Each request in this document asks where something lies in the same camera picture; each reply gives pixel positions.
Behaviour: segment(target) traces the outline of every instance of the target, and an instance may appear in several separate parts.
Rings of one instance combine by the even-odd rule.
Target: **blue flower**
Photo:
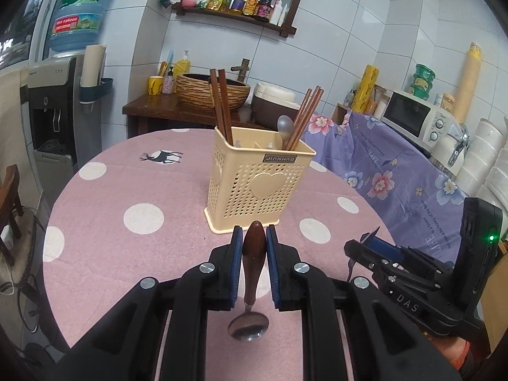
[[[355,171],[347,171],[344,175],[344,179],[351,187],[360,189],[363,186],[363,172],[356,173]]]
[[[449,201],[453,204],[462,204],[466,195],[447,176],[439,175],[434,185],[438,188],[436,201],[443,206]]]
[[[374,126],[384,126],[383,122],[380,122],[374,116],[365,116],[365,120],[367,121],[367,128],[370,130]]]

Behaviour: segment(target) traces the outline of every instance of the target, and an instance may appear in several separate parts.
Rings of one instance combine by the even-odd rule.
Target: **round table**
[[[43,261],[49,303],[70,346],[143,277],[175,279],[229,243],[231,234],[212,233],[203,213],[213,142],[213,131],[200,129],[134,137],[68,183],[49,220]],[[346,279],[344,243],[379,225],[378,236],[393,242],[354,188],[312,162],[276,230],[302,261]],[[356,275],[371,277],[358,264]],[[254,342],[228,336],[228,323],[243,312],[244,290],[242,272],[236,308],[208,314],[207,381],[301,380],[301,314],[274,309],[266,264],[253,309],[270,319],[267,333]]]

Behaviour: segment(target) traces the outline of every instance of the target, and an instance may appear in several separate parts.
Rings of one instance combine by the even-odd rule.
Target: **silver screw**
[[[311,269],[311,267],[308,266],[308,264],[304,263],[304,262],[298,262],[297,264],[295,264],[295,266],[293,267],[294,270],[300,274],[305,274],[307,272],[309,272],[309,269]]]
[[[210,262],[205,262],[204,264],[200,264],[199,270],[204,274],[209,274],[210,272],[215,271],[215,265]]]
[[[357,288],[360,288],[361,290],[364,290],[366,287],[369,286],[369,280],[367,278],[364,278],[363,276],[357,276],[353,281],[353,283]]]
[[[141,282],[139,283],[139,285],[144,289],[144,290],[149,290],[150,288],[153,288],[156,284],[156,280],[153,279],[153,278],[143,278],[141,280]]]

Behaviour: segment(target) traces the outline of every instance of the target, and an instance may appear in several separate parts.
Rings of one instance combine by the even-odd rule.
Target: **gray spoon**
[[[295,131],[295,124],[293,123],[290,117],[282,115],[277,120],[277,130],[279,131],[279,135],[283,140],[283,149],[284,149],[285,145],[291,138],[291,135]]]
[[[261,222],[252,222],[243,241],[243,272],[245,273],[245,312],[234,318],[228,326],[228,334],[239,341],[252,341],[261,337],[268,329],[266,315],[253,312],[256,289],[261,269],[266,258],[266,237]]]

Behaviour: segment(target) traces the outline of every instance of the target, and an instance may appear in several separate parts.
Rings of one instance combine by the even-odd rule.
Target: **yellow mug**
[[[148,94],[150,96],[157,96],[158,94],[161,94],[163,83],[164,83],[164,77],[150,76],[148,78]]]

